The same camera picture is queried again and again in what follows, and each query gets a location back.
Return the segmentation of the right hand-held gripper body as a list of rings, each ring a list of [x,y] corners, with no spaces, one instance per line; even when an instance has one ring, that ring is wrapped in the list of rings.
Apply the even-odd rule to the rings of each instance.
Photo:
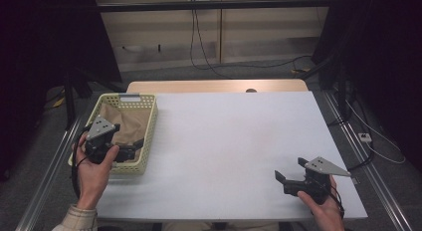
[[[284,192],[296,196],[299,191],[308,194],[315,203],[323,204],[330,195],[330,176],[338,175],[349,177],[350,172],[335,165],[334,163],[318,156],[308,160],[305,169],[305,179],[288,180],[284,185]]]

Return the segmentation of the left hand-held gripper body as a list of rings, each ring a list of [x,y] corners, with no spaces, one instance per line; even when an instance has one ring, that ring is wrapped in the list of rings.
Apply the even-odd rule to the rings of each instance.
[[[104,161],[107,152],[113,147],[113,123],[98,115],[93,121],[86,137],[86,155],[90,162],[100,164]],[[133,145],[121,145],[114,159],[116,162],[125,162],[135,158],[136,150]]]

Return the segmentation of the pale yellow perforated plastic basket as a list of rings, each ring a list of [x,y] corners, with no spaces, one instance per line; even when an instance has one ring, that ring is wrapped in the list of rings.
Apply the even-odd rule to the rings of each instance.
[[[151,108],[149,123],[146,132],[146,146],[141,150],[139,160],[133,163],[129,162],[113,162],[112,172],[113,173],[125,173],[125,174],[138,174],[144,173],[147,167],[147,161],[149,156],[150,147],[152,144],[152,138],[154,134],[155,122],[158,115],[158,107],[156,103],[155,95],[145,94],[103,94],[99,97],[87,123],[86,128],[91,128],[91,125],[95,118],[100,115],[100,106],[102,104],[112,105],[118,109],[130,109],[135,108]]]

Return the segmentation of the tan pants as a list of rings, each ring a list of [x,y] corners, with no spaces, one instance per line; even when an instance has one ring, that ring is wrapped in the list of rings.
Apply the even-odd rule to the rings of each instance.
[[[145,138],[150,112],[151,108],[131,107],[122,110],[108,104],[100,106],[100,116],[113,124],[120,124],[120,131],[116,132],[112,138],[113,145],[133,145],[135,141],[144,139],[144,145],[136,151],[135,158],[125,162],[133,163],[139,160],[141,150],[146,146]]]

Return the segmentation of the person's right hand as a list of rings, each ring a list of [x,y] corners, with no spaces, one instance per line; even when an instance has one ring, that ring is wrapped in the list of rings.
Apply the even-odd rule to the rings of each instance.
[[[298,192],[298,198],[312,212],[319,231],[345,231],[340,208],[337,204],[336,183],[332,176],[329,178],[331,196],[327,198],[324,204],[315,203],[304,191]]]

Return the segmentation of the person's left hand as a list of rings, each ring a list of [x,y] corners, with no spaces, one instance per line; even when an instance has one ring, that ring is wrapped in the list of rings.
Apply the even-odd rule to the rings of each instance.
[[[119,147],[117,145],[112,146],[106,153],[103,162],[101,164],[95,164],[90,162],[86,157],[85,151],[83,150],[85,142],[86,135],[84,134],[76,145],[80,186],[80,197],[76,207],[81,210],[95,210],[106,189],[110,170],[119,152]]]

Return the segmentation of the black stand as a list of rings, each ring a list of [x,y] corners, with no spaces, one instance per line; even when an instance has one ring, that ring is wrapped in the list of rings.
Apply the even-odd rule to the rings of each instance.
[[[67,126],[69,130],[76,119],[74,93],[86,99],[93,93],[89,86],[87,73],[80,68],[66,69],[64,73],[65,102],[67,109]]]

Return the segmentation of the white foam mat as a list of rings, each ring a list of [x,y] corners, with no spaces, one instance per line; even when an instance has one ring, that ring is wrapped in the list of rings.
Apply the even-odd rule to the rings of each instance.
[[[280,172],[300,180],[298,160],[344,162],[310,92],[160,94],[146,171],[113,175],[102,219],[299,221]]]

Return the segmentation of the light wooden table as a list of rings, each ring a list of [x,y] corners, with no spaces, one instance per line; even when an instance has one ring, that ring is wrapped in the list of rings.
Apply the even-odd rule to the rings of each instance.
[[[270,79],[132,82],[126,91],[140,94],[174,94],[306,92],[307,90],[306,83],[299,79]]]

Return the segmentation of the black curtain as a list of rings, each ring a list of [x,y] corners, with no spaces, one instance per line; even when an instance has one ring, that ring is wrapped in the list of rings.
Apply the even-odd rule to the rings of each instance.
[[[96,0],[0,0],[0,181],[22,157],[47,91],[91,94],[121,80]]]
[[[422,170],[422,0],[332,0],[313,62],[324,87],[340,68],[406,158]]]

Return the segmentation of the black horizontal bar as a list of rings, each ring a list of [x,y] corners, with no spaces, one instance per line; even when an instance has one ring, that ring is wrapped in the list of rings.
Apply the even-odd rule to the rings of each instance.
[[[96,7],[100,12],[150,12],[182,10],[225,10],[262,8],[309,8],[328,7],[331,0],[241,0],[241,1],[197,1],[162,2],[137,4],[103,4]]]

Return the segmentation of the aluminium rail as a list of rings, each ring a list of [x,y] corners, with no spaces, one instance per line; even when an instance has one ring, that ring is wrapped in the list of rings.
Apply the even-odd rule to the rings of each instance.
[[[364,165],[359,167],[359,170],[363,170],[365,172],[373,190],[382,204],[383,209],[395,227],[395,230],[414,231],[396,198],[374,166],[373,161],[367,161],[370,153],[373,153],[372,157],[375,157],[376,153],[372,150],[370,145],[367,145],[360,139],[360,135],[353,129],[352,125],[343,119],[339,111],[339,103],[335,100],[334,95],[324,93],[324,97],[334,114],[335,119],[340,122],[339,126],[349,141],[358,161],[365,162]]]
[[[81,119],[82,117],[78,115],[64,132],[62,140],[15,231],[34,230],[41,211],[50,194],[52,185],[58,175],[58,171],[65,158],[69,156],[69,148],[71,147],[76,133],[81,126]]]

